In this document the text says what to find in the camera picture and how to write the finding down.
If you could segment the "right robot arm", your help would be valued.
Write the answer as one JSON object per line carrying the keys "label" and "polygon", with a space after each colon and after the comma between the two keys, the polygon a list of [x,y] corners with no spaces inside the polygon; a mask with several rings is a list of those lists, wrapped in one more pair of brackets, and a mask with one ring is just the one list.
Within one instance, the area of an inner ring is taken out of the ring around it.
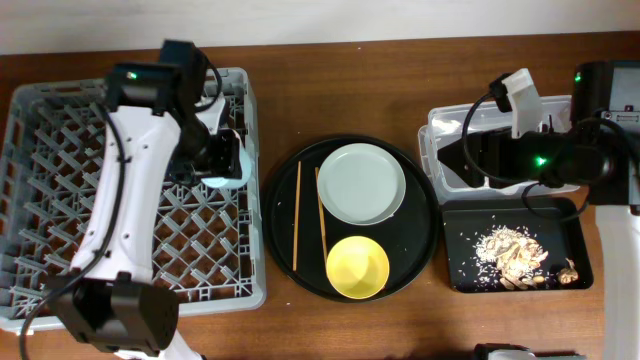
{"label": "right robot arm", "polygon": [[528,69],[499,76],[437,161],[469,189],[585,186],[605,276],[607,359],[639,356],[639,64],[576,67],[569,124],[555,131]]}

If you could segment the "food scraps pile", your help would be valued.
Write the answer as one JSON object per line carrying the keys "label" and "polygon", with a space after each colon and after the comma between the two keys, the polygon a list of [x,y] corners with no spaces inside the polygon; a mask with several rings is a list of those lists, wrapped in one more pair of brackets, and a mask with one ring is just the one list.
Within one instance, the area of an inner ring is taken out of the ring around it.
{"label": "food scraps pile", "polygon": [[474,245],[480,280],[506,290],[528,290],[543,284],[542,263],[549,253],[524,228],[494,227]]}

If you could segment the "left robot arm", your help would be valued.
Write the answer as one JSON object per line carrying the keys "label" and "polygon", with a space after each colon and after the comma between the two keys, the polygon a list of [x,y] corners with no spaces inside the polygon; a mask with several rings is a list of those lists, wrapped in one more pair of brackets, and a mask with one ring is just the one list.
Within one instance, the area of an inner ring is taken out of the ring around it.
{"label": "left robot arm", "polygon": [[108,74],[89,225],[69,273],[48,281],[42,302],[78,342],[127,359],[195,357],[177,329],[177,294],[152,281],[153,231],[166,179],[233,189],[251,175],[224,94],[204,93],[214,73],[195,44],[167,40],[156,62],[120,63]]}

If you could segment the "light grey plate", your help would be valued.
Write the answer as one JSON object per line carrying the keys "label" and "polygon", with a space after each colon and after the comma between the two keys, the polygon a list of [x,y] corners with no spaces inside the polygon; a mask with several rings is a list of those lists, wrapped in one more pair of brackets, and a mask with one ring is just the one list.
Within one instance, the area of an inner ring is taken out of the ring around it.
{"label": "light grey plate", "polygon": [[407,182],[399,161],[389,151],[352,143],[323,161],[317,188],[332,216],[351,225],[370,226],[384,222],[400,208]]}

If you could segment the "blue plastic cup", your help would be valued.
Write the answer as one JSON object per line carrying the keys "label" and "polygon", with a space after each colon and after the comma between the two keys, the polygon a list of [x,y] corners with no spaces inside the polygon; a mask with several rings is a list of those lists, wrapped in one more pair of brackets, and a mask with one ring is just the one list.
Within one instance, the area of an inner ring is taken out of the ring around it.
{"label": "blue plastic cup", "polygon": [[245,186],[252,173],[252,162],[244,146],[239,149],[239,162],[236,165],[236,173],[233,176],[216,176],[202,178],[200,182],[214,189],[238,189]]}

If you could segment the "wooden chopstick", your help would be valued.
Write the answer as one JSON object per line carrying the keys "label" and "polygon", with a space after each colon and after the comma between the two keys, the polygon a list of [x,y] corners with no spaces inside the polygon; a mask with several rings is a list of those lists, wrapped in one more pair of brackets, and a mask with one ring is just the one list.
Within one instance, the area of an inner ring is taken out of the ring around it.
{"label": "wooden chopstick", "polygon": [[322,250],[323,250],[323,263],[326,267],[327,258],[328,258],[328,247],[327,247],[327,240],[326,240],[324,206],[320,196],[319,168],[315,167],[314,172],[315,172],[315,181],[316,181],[316,194],[317,194],[319,224],[320,224],[320,233],[321,233],[321,244],[322,244]]}
{"label": "wooden chopstick", "polygon": [[301,191],[301,161],[297,163],[296,171],[296,192],[294,206],[294,232],[293,232],[293,255],[292,255],[292,271],[297,272],[298,261],[298,237],[299,237],[299,208],[300,208],[300,191]]}

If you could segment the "yellow plastic bowl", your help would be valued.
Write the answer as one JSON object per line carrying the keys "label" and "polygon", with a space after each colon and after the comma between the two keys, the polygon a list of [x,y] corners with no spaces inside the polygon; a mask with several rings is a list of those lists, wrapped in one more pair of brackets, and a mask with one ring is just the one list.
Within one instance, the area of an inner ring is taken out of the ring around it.
{"label": "yellow plastic bowl", "polygon": [[331,286],[339,294],[364,300],[386,286],[390,261],[378,242],[365,236],[349,236],[331,248],[325,269]]}

